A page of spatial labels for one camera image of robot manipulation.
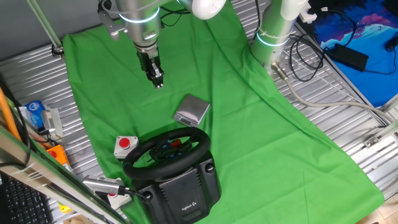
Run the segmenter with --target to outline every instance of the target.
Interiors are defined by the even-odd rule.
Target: black cable
[[[348,16],[347,14],[345,14],[343,12],[340,12],[340,11],[337,11],[337,10],[328,9],[327,11],[322,11],[321,10],[321,12],[335,12],[335,13],[341,15],[341,16],[344,16],[345,18],[347,18],[353,24],[353,33],[351,34],[351,37],[349,38],[348,42],[343,45],[343,46],[347,46],[354,39],[354,35],[356,33],[357,27],[356,27],[355,21],[352,18],[350,18],[350,16]]]
[[[150,208],[150,210],[151,210],[151,212],[153,213],[153,215],[155,215],[154,206],[151,204],[151,202],[149,201],[149,199],[148,199],[147,197],[143,196],[143,195],[140,194],[140,193],[133,192],[133,191],[127,190],[127,189],[124,191],[124,193],[125,193],[125,194],[128,194],[128,195],[130,195],[130,196],[135,195],[135,196],[137,196],[137,197],[140,197],[140,198],[142,199],[142,202],[143,202],[144,204],[148,205],[149,208]]]
[[[100,216],[104,222],[106,222],[107,224],[112,224],[111,221],[109,221],[104,215],[99,214],[98,212],[95,212],[93,209],[91,209],[91,214],[95,215],[95,216]]]
[[[254,0],[254,2],[256,3],[256,11],[257,11],[257,19],[258,19],[258,22],[257,22],[257,27],[256,27],[256,30],[254,31],[254,37],[253,37],[253,40],[254,40],[254,38],[256,38],[256,34],[257,34],[257,32],[259,32],[259,27],[260,27],[260,24],[261,24],[261,16],[260,16],[260,5],[259,5],[259,0]]]
[[[40,132],[39,134],[40,134],[43,138],[44,138],[44,135],[46,135],[47,140],[46,140],[46,141],[41,141],[41,140],[33,139],[35,142],[41,143],[41,144],[45,144],[45,143],[54,143],[55,145],[58,145],[58,142],[57,142],[57,141],[51,139],[51,135],[50,135],[50,133],[48,132],[48,130],[42,131],[42,132]]]
[[[364,72],[371,72],[371,73],[376,73],[376,74],[381,74],[381,75],[392,75],[397,71],[397,52],[395,49],[392,49],[394,52],[394,71],[393,72],[377,72],[377,71],[372,71],[372,70],[364,70]]]
[[[314,78],[314,76],[317,74],[318,70],[319,70],[320,68],[323,67],[323,59],[325,58],[325,54],[326,54],[326,51],[325,51],[325,50],[322,51],[322,50],[318,49],[318,47],[317,47],[315,44],[313,44],[313,43],[311,43],[309,40],[305,39],[304,37],[305,37],[306,35],[308,35],[308,34],[303,34],[303,35],[301,35],[301,36],[293,35],[293,37],[298,37],[298,38],[291,38],[291,39],[293,39],[293,40],[295,40],[295,41],[293,42],[292,46],[290,47],[290,54],[289,54],[289,67],[290,67],[291,71],[293,72],[293,75],[296,77],[296,79],[299,80],[299,81],[301,81],[301,82],[309,82],[311,79]],[[301,54],[300,54],[300,52],[299,52],[299,43],[301,43],[301,42],[304,43],[304,44],[306,44],[307,46],[309,46],[309,47],[315,52],[315,54],[319,57],[320,61],[319,61],[319,64],[318,64],[316,67],[314,67],[313,65],[310,65],[309,63],[307,63],[307,62],[304,60],[304,58],[301,56]],[[308,67],[310,67],[310,68],[312,68],[312,69],[315,69],[315,71],[314,71],[314,73],[312,74],[312,76],[311,76],[310,78],[306,79],[306,80],[300,78],[300,77],[296,74],[296,72],[295,72],[295,70],[294,70],[294,68],[293,68],[293,61],[292,61],[292,59],[293,59],[293,48],[294,48],[295,45],[296,45],[296,53],[297,53],[298,57],[300,58],[300,60],[301,60],[306,66],[308,66]]]
[[[22,113],[21,113],[21,111],[20,111],[18,106],[17,106],[17,110],[18,110],[18,114],[19,114],[19,116],[21,118],[22,126],[23,126],[24,132],[25,132],[25,144],[26,144],[26,147],[27,147],[26,159],[25,159],[25,167],[27,167],[27,165],[29,163],[29,160],[30,160],[30,154],[32,152],[32,149],[31,149],[31,146],[30,146],[32,143],[30,142],[29,132],[27,130],[25,118],[23,117],[23,115],[22,115]]]
[[[167,9],[167,8],[165,8],[165,7],[163,7],[163,6],[161,6],[160,8],[163,9],[163,10],[165,10],[166,12],[171,13],[171,14],[184,15],[184,14],[190,14],[190,13],[191,13],[191,12],[188,12],[188,10],[186,10],[186,9],[180,9],[180,10],[177,10],[177,11],[173,11],[173,10]]]
[[[19,168],[19,169],[25,169],[26,168],[26,166],[24,164],[21,164],[20,162],[3,162],[3,163],[0,163],[0,168],[7,167],[7,166],[13,166],[13,167],[16,167],[16,168]]]
[[[160,17],[160,21],[162,22],[162,24],[167,26],[167,27],[172,27],[175,24],[177,24],[177,22],[181,19],[182,15],[191,14],[191,12],[188,12],[186,9],[180,9],[180,10],[177,10],[177,11],[173,11],[173,10],[167,9],[165,7],[160,7],[160,8],[168,12],[168,13],[166,13],[163,16]],[[173,14],[177,14],[177,15],[180,15],[180,16],[178,17],[178,19],[172,25],[169,25],[169,24],[166,24],[165,22],[163,22],[163,19],[165,17],[173,15]]]
[[[168,24],[166,24],[166,23],[163,22],[163,21],[162,21],[162,23],[163,23],[163,25],[165,25],[165,26],[167,26],[167,27],[172,27],[172,26],[174,26],[175,24],[178,23],[178,21],[181,19],[181,17],[182,17],[182,14],[180,14],[180,16],[178,17],[178,19],[177,19],[172,25],[168,25]]]

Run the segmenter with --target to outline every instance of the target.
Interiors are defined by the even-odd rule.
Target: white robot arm
[[[116,0],[123,26],[113,23],[109,16],[110,0],[98,5],[98,14],[114,40],[124,29],[137,49],[141,68],[155,88],[163,86],[164,72],[160,66],[157,38],[160,34],[160,6],[173,0]],[[199,19],[210,19],[221,11],[226,0],[177,0]]]
[[[317,15],[307,13],[310,8],[308,0],[272,0],[264,11],[250,51],[268,73],[272,72],[272,63],[280,61],[297,17],[301,15],[303,22],[312,22],[317,18]]]

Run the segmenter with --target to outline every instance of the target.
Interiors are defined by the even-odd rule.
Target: green screen fabric
[[[172,116],[186,94],[211,104],[199,128],[211,138],[222,196],[199,223],[352,224],[384,201],[355,162],[279,93],[251,56],[229,2],[208,21],[186,15],[162,29],[165,80],[159,90],[122,32],[113,41],[101,26],[68,35],[63,44],[98,162],[105,176],[121,177],[128,186],[131,180],[113,156],[116,136],[143,142],[182,127]],[[134,223],[149,223],[136,201],[124,213]]]

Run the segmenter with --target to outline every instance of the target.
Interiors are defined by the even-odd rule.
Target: blue led ring
[[[263,44],[268,45],[268,46],[271,46],[271,47],[279,47],[279,46],[282,46],[282,45],[286,44],[286,42],[289,40],[289,38],[288,38],[285,42],[283,42],[283,43],[281,43],[281,44],[270,44],[270,43],[267,43],[267,42],[263,41],[263,40],[260,38],[259,33],[257,33],[257,38],[258,38]]]
[[[157,11],[155,12],[155,14],[153,14],[151,17],[147,18],[147,19],[141,19],[141,20],[134,20],[134,19],[128,19],[122,15],[119,14],[120,18],[122,18],[123,20],[125,20],[126,22],[131,22],[131,23],[144,23],[144,22],[148,22],[153,20],[158,14],[159,14],[160,8],[157,8]]]

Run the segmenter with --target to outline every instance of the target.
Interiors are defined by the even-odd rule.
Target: red button
[[[54,152],[54,151],[49,151],[49,153],[50,153],[50,155],[51,155],[52,157],[54,157],[54,159],[57,158],[57,153],[56,153],[56,152]]]
[[[174,139],[173,141],[170,142],[170,145],[172,147],[179,147],[181,146],[181,139]]]
[[[130,140],[128,138],[122,138],[119,141],[119,145],[123,149],[127,149],[128,147],[130,147]]]

